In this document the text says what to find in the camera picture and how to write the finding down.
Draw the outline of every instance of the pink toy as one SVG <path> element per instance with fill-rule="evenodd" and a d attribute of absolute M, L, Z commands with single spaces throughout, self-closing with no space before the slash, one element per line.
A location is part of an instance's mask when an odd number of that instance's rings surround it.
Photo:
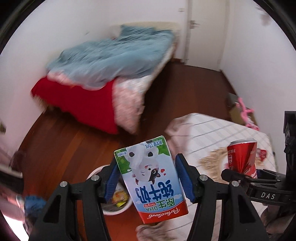
<path fill-rule="evenodd" d="M 245 122 L 246 127 L 259 131 L 260 130 L 259 127 L 256 126 L 254 122 L 251 120 L 251 118 L 248 116 L 248 113 L 254 113 L 254 110 L 246 108 L 241 97 L 238 97 L 237 101 L 238 103 L 236 103 L 236 106 L 237 108 L 240 108 L 242 110 L 240 115 L 243 121 Z"/>

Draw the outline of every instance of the blue gripper pad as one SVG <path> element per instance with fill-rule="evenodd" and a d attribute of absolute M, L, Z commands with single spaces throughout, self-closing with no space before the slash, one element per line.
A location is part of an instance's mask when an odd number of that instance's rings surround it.
<path fill-rule="evenodd" d="M 112 168 L 112 166 L 113 166 L 113 169 L 111 171 L 111 174 L 108 180 L 106 181 L 105 196 L 104 196 L 106 201 L 110 200 L 113 197 L 115 188 L 118 183 L 119 176 L 121 175 L 117 163 L 115 162 L 114 165 L 112 165 L 111 163 L 109 168 Z"/>
<path fill-rule="evenodd" d="M 187 164 L 187 166 L 189 167 L 183 154 L 178 154 L 176 156 L 175 164 L 176 164 L 177 174 L 180 178 L 180 181 L 182 183 L 182 186 L 183 186 L 183 189 L 185 192 L 185 196 L 190 200 L 190 202 L 193 203 L 196 199 L 195 194 L 194 194 L 194 190 L 193 190 L 194 184 L 190 178 L 189 173 L 187 172 L 187 170 L 184 166 Z"/>

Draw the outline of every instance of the red cloth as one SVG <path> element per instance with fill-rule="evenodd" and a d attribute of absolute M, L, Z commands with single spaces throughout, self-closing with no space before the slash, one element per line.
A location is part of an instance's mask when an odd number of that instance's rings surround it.
<path fill-rule="evenodd" d="M 81 123 L 110 134 L 118 134 L 112 106 L 113 83 L 114 80 L 100 90 L 89 91 L 80 86 L 61 85 L 44 77 L 35 84 L 31 93 L 71 113 Z"/>

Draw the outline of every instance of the can lid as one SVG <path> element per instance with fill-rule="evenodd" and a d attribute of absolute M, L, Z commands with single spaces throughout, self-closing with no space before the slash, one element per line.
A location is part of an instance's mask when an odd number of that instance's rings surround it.
<path fill-rule="evenodd" d="M 230 142 L 229 146 L 236 145 L 236 144 L 242 144 L 242 143 L 253 143 L 257 142 L 254 138 L 248 138 L 248 139 L 242 139 L 237 141 Z"/>

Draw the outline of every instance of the blue blanket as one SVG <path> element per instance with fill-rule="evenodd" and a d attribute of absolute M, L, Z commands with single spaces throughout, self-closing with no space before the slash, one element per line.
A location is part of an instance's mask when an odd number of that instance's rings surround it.
<path fill-rule="evenodd" d="M 85 88 L 101 88 L 118 76 L 140 78 L 151 74 L 173 38 L 169 30 L 122 26 L 117 39 L 85 42 L 66 49 L 47 69 Z"/>

